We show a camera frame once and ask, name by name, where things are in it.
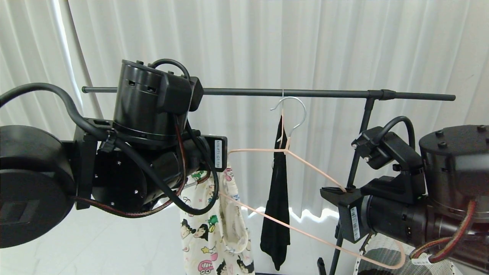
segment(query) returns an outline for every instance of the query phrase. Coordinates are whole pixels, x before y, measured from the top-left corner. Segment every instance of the hanger bar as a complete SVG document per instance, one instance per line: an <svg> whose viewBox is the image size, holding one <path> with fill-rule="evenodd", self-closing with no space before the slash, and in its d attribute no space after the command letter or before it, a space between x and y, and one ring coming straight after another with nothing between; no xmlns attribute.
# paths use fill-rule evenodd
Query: hanger bar
<svg viewBox="0 0 489 275"><path fill-rule="evenodd" d="M117 87L82 87L83 93L117 93ZM290 89L231 89L204 88L205 95L242 95L242 96L297 96L297 97L335 97L335 98L374 98L422 99L454 101L455 95L437 93L395 92L392 90L290 90Z"/></svg>

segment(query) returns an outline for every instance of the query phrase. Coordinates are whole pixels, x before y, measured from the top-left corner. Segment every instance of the white wall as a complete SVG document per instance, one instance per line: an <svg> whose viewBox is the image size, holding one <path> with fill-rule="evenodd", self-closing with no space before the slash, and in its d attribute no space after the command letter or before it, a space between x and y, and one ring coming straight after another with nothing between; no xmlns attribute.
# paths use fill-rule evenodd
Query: white wall
<svg viewBox="0 0 489 275"><path fill-rule="evenodd" d="M311 218L305 211L300 220L292 215L290 225L335 242L330 234L337 214L323 211ZM322 257L329 272L333 249L291 231L287 259L279 272L260 250L263 217L252 214L246 224L251 231L257 272L285 275L316 275ZM184 275L180 249L179 209L172 206L142 219L125 219L91 207L75 210L40 239L0 250L1 275ZM346 248L358 250L345 241ZM355 258L342 253L337 274L351 274Z"/></svg>

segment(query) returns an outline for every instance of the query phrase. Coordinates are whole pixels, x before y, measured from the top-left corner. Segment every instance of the pink clothes hanger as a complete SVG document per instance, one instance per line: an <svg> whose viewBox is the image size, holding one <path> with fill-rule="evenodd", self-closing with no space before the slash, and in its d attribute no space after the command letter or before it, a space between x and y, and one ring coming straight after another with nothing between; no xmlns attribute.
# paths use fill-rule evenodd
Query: pink clothes hanger
<svg viewBox="0 0 489 275"><path fill-rule="evenodd" d="M237 152L284 152L284 154L287 154L287 155L290 155L294 158L296 158L297 160L299 160L300 162L302 162L303 164L309 166L310 168L312 168L314 171L318 172L319 174L321 174L322 176L324 176L325 178L329 179L330 181L332 181L334 184L336 184L340 189L341 191L345 192L346 193L346 189L338 182L336 181L335 179L333 179L330 175L324 173L323 171L319 170L316 166L310 164L309 162L305 161L304 159L302 159L301 157L299 157L298 155L294 154L292 151L289 150L289 147L290 147L290 138L292 136L292 133L294 132L295 129L297 129L297 127L301 126L302 123L304 123L304 121L306 120L306 116L307 116L307 109L306 109L306 106L304 105L304 103L302 102L302 100L300 100L299 98L295 97L295 96L287 96L287 97L284 97L282 99L280 99L280 101L278 102L277 106L275 106L274 108L271 108L270 111L273 111L275 110L282 101L288 99L288 98L293 98L297 101L299 101L302 105L302 108L304 109L304 117L302 118L302 121L295 125L294 128L292 128L292 130L290 131L289 133L289 137L287 139L287 143L285 144L285 149L253 149L253 148L250 148L250 149L235 149L235 150L229 150L227 152L227 155L228 155L228 159L229 159L229 155L231 153L237 153Z"/></svg>
<svg viewBox="0 0 489 275"><path fill-rule="evenodd" d="M386 265L386 264L384 264L384 263L377 262L377 261L375 261L375 260L372 260L372 259L370 259L370 258L367 258L367 257L365 257L365 256L362 256L362 255L360 255L360 254L358 254L358 253L355 253L355 252L350 251L350 250L348 250L348 249L345 249L345 248L343 248L343 247L336 246L336 245L334 245L334 244L332 244L332 243L330 243L330 242L328 242L328 241L325 241L325 240L320 239L320 238L318 238L318 237L316 237L316 236L313 236L313 235L311 235L311 234L308 234L308 233L306 233L306 232L304 232L304 231L302 231L302 230L300 230L300 229L297 229L297 228L295 228L295 227L292 227L292 226L290 226L290 225L288 225L288 224L286 224L286 223L284 223L284 222L281 222L281 221L279 221L279 220L277 220L277 219L275 219L275 218L273 218L273 217L270 217L270 216L268 216L268 215L266 215L266 214L264 214L264 213L261 213L261 212L257 211L256 209L251 208L251 207L249 207L249 206L247 206L247 205L243 204L243 203L242 203L242 202L240 202L240 201L236 201L235 199L233 199L233 198L231 198L231 197L227 196L227 195L226 195L225 193L223 193L223 192L219 192L219 194L220 194L220 196L222 196L222 197L224 197L224 198L228 199L229 201L232 201L232 202L234 202L234 203L235 203L235 204L237 204L237 205L244 206L244 207L246 207L247 209L249 209L249 210L251 210L251 211L253 211L253 212L257 213L257 214L260 214L260 215L264 216L265 218L267 218L267 219L269 219L269 220L272 220L272 221L274 221L274 222L276 222L276 223L278 223L278 224L280 224L280 225L283 225L283 226L285 226L285 227L287 227L287 228L290 228L290 229L292 229L292 230L294 230L294 231L296 231L296 232L299 232L299 233L301 233L301 234L303 234L303 235L306 235L306 236L307 236L307 237L309 237L309 238L312 238L312 239L314 239L314 240L316 240L316 241L319 241L319 242L321 242L321 243L327 244L327 245L329 245L329 246L331 246L331 247L333 247L333 248L339 249L339 250L341 250L341 251L343 251L343 252L346 252L346 253L348 253L348 254L350 254L350 255L352 255L352 256L359 257L360 259L362 259L362 260L364 260L364 261L367 261L367 262L370 262L370 263L373 263L373 264L375 264L375 265L378 265L378 266L381 266L381 267L384 267L384 268L388 268L388 269L399 269L399 268L401 268L401 267L404 265L404 262L406 261L406 254L404 253L404 247L402 247L402 244L401 244L399 241L397 241L397 240L394 240L394 241L395 241L395 243L396 243L396 245L397 245L397 247L399 248L399 251L400 251L400 260L399 260L399 263L397 263L396 265Z"/></svg>

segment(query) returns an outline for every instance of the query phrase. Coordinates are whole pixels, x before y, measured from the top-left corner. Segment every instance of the white curtain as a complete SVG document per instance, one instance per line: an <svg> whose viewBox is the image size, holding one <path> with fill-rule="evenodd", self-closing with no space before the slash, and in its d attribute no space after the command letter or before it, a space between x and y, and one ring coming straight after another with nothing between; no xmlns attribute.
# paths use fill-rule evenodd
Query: white curtain
<svg viewBox="0 0 489 275"><path fill-rule="evenodd" d="M376 102L370 126L398 115L420 138L446 126L488 123L489 2L487 1L132 1L69 0L94 86L116 86L121 59L174 58L210 88L392 89L451 93L455 102ZM180 74L171 66L161 68ZM114 94L98 94L111 118ZM190 114L194 128L229 138L229 149L271 148L279 98L205 96ZM302 98L306 123L291 149L346 184L364 100ZM300 104L285 103L286 130ZM405 130L395 128L405 137ZM242 197L263 206L272 154L231 155ZM389 168L360 164L362 186ZM319 196L330 182L288 161L289 203L300 215L330 207Z"/></svg>

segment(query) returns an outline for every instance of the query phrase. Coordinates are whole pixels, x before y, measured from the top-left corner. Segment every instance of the black metal rod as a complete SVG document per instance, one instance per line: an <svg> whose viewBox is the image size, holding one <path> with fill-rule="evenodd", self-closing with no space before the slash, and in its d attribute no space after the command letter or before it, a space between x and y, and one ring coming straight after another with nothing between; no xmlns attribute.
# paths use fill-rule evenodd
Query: black metal rod
<svg viewBox="0 0 489 275"><path fill-rule="evenodd" d="M360 133L367 130L368 128L368 122L370 121L370 115L372 114L372 110L374 109L374 103L375 103L374 98L369 98L365 102L365 109L363 111L362 123L360 125L360 131L359 131ZM346 184L347 188L353 187L353 182L355 181L355 175L358 169L359 161L360 161L360 154L357 151L355 151L352 160L352 167L350 168L350 174L348 176L348 181ZM343 235L341 234L340 221L338 221L338 224L336 225L336 232L337 232L336 245L341 247L343 245ZM331 260L330 275L334 275L336 273L336 267L338 266L340 253L341 253L340 250L338 249L334 250L333 259Z"/></svg>
<svg viewBox="0 0 489 275"><path fill-rule="evenodd" d="M84 93L116 93L117 87L82 87ZM290 90L290 89L230 89L204 88L205 95L243 95L243 96L301 96L301 97L335 97L335 98L375 98L375 99L423 99L453 101L452 94L413 93L389 91L389 98L384 90L345 91L345 90Z"/></svg>

